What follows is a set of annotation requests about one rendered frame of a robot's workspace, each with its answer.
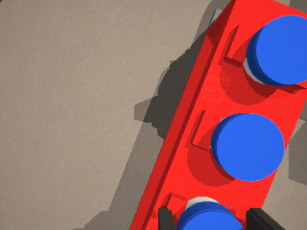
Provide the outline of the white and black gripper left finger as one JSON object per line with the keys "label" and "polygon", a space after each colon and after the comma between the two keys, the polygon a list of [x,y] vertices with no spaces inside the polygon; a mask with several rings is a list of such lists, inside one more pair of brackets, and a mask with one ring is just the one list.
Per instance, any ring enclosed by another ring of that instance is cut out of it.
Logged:
{"label": "white and black gripper left finger", "polygon": [[158,230],[177,230],[172,210],[158,208]]}

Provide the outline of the dark grey bolted mounting bracket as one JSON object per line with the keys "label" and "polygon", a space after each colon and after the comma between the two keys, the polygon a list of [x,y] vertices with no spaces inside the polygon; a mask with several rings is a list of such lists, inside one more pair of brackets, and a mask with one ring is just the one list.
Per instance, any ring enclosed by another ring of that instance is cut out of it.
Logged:
{"label": "dark grey bolted mounting bracket", "polygon": [[[219,10],[219,9],[216,9],[215,10],[215,13],[214,13],[214,15],[213,15],[213,18],[212,18],[212,21],[211,21],[211,23],[210,23],[210,26],[209,26],[209,28],[211,27],[211,25],[215,22],[215,20],[218,18],[218,16],[220,15],[222,13],[222,10]],[[216,19],[215,19],[216,18]],[[208,29],[209,29],[208,28]]]}

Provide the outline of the red tube rack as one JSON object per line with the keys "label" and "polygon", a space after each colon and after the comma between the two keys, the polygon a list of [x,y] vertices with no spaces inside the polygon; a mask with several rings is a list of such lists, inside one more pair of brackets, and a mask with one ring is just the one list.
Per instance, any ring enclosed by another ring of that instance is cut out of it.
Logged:
{"label": "red tube rack", "polygon": [[273,0],[231,0],[208,29],[130,230],[158,230],[158,208],[172,210],[177,229],[188,200],[197,196],[216,199],[246,230],[246,211],[262,208],[278,168],[259,181],[236,179],[214,159],[211,137],[221,119],[254,113],[272,120],[288,146],[307,99],[307,80],[263,84],[243,63],[252,36],[290,14],[307,18]]}

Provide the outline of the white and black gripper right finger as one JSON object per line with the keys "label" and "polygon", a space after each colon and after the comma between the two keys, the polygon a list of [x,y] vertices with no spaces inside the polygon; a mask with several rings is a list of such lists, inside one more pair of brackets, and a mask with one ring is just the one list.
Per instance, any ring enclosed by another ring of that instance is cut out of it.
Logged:
{"label": "white and black gripper right finger", "polygon": [[246,230],[285,230],[261,208],[246,211]]}

